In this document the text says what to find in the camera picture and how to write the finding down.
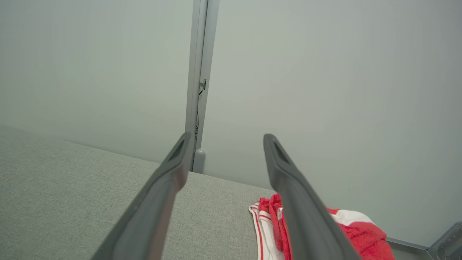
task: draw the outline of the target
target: red fabric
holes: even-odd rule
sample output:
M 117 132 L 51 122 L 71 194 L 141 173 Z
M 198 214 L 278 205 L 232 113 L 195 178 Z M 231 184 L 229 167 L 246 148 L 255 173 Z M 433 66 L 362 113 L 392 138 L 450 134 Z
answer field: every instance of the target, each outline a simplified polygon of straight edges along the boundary
M 279 220 L 279 225 L 283 232 L 282 234 L 282 244 L 284 245 L 284 258 L 286 260 L 293 260 L 292 257 L 292 246 L 290 244 L 290 237 L 288 236 L 289 232 L 286 225 L 286 218 L 284 217 L 284 212 L 281 212 L 282 218 Z
M 293 260 L 286 218 L 284 211 L 281 210 L 282 218 L 278 220 L 279 208 L 282 208 L 279 194 L 274 194 L 270 199 L 260 199 L 259 210 L 271 215 L 274 240 L 278 250 L 284 252 L 286 260 Z M 327 210 L 332 215 L 336 215 L 339 211 L 329 208 Z M 339 223 L 339 226 L 363 260 L 394 260 L 391 248 L 385 241 L 387 235 L 373 223 L 353 222 L 348 226 Z

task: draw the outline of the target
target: gray fabric surface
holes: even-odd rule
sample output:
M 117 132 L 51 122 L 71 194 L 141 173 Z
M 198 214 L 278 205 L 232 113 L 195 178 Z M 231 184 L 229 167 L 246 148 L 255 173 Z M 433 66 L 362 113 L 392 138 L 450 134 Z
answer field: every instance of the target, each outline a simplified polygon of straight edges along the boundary
M 0 259 L 89 259 L 157 167 L 0 125 Z M 163 259 L 255 260 L 248 206 L 273 193 L 190 173 Z

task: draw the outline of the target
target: gray wall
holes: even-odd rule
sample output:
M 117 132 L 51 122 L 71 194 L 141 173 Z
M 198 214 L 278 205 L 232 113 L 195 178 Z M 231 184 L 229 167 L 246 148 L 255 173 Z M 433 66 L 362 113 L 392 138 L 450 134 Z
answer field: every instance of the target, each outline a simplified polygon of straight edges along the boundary
M 269 188 L 275 134 L 327 206 L 430 246 L 462 220 L 462 1 L 221 0 L 204 173 Z
M 0 124 L 161 162 L 184 132 L 192 1 L 0 2 Z

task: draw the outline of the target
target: white stripe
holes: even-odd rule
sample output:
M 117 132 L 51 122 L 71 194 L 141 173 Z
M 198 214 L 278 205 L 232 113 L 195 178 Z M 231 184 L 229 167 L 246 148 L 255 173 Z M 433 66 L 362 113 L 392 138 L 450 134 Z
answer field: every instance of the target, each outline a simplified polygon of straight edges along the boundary
M 364 215 L 361 212 L 357 211 L 352 211 L 352 210 L 339 210 L 337 211 L 337 214 L 333 215 L 330 214 L 332 218 L 335 220 L 335 222 L 339 224 L 343 224 L 345 226 L 351 225 L 351 223 L 354 222 L 366 222 L 366 223 L 372 223 L 375 225 L 375 223 L 372 222 L 372 220 Z
M 258 216 L 258 223 L 260 224 L 261 239 L 263 243 L 263 252 L 261 253 L 261 256 L 263 260 L 273 260 L 271 253 L 269 252 L 265 231 L 263 230 L 263 222 L 261 221 L 260 216 Z
M 260 233 L 258 232 L 258 224 L 257 224 L 258 213 L 256 210 L 252 209 L 252 205 L 249 207 L 249 211 L 252 213 L 252 217 L 254 219 L 255 232 L 257 234 L 257 260 L 261 260 L 261 255 L 263 254 L 263 252 L 261 252 L 260 250 Z
M 270 253 L 269 259 L 273 260 L 285 260 L 284 253 L 279 251 L 276 247 L 276 241 L 274 240 L 273 223 L 270 220 L 261 219 L 261 228 L 263 230 L 263 236 L 266 239 L 266 245 Z
M 269 220 L 269 219 L 267 219 L 267 218 L 264 218 L 264 217 L 262 217 L 262 218 L 258 218 L 258 220 L 260 220 L 260 221 L 263 221 L 263 222 L 268 222 L 268 223 L 271 223 L 271 224 L 273 224 L 273 222 L 271 222 L 271 220 Z
M 278 208 L 278 220 L 282 219 L 282 208 Z
M 271 218 L 271 215 L 268 212 L 264 211 L 264 210 L 260 211 L 260 215 Z

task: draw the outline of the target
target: red towel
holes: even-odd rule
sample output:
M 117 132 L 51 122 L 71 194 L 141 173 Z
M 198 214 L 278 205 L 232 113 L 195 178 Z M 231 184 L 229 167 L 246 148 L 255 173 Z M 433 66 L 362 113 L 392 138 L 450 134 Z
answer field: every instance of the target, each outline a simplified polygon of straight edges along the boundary
M 261 198 L 258 207 L 259 211 L 267 212 L 271 217 L 277 249 L 284 252 L 285 260 L 293 260 L 280 195 L 274 194 L 270 199 Z M 390 245 L 385 241 L 387 235 L 366 215 L 351 210 L 328 211 L 363 260 L 394 260 Z M 260 217 L 270 219 L 262 214 Z

